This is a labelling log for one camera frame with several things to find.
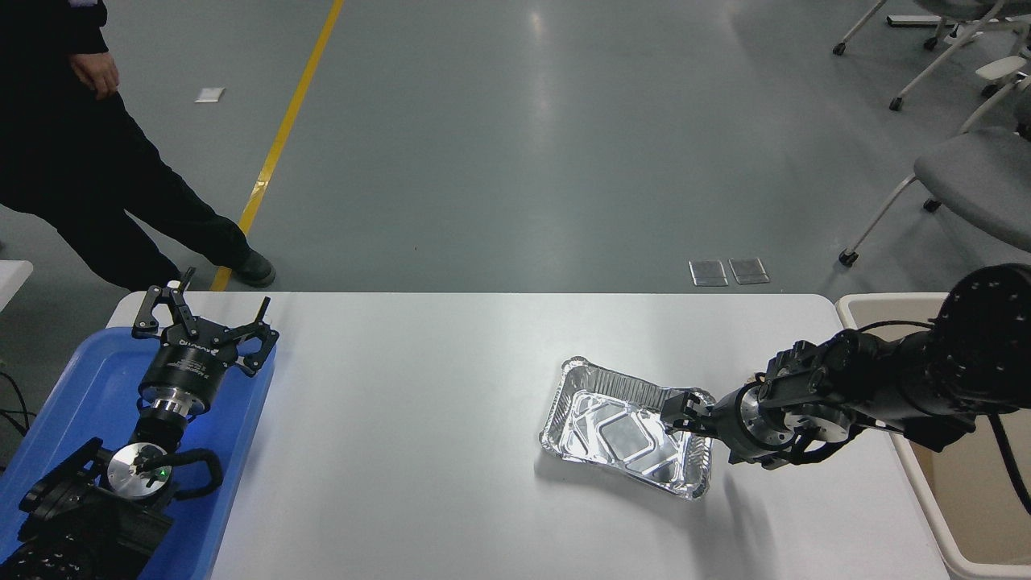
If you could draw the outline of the person's hand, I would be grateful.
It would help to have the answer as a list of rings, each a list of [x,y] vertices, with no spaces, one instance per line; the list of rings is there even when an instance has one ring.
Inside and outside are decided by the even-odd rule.
[[[67,55],[67,60],[75,77],[92,92],[96,100],[104,100],[118,94],[119,71],[110,52],[71,54]]]

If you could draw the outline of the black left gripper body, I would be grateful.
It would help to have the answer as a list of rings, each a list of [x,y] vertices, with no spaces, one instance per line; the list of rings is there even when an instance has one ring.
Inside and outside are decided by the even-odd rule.
[[[199,401],[214,401],[222,380],[238,356],[239,339],[227,327],[197,319],[197,334],[184,325],[171,325],[162,333],[161,346],[139,385],[147,401],[165,399],[178,389]]]

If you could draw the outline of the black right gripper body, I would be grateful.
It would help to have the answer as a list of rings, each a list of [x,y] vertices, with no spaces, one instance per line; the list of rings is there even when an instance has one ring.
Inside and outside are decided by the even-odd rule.
[[[732,465],[756,462],[755,452],[758,448],[741,412],[741,404],[747,393],[749,388],[740,387],[736,393],[726,394],[710,412],[717,433],[712,437],[718,438],[729,449],[728,460]]]

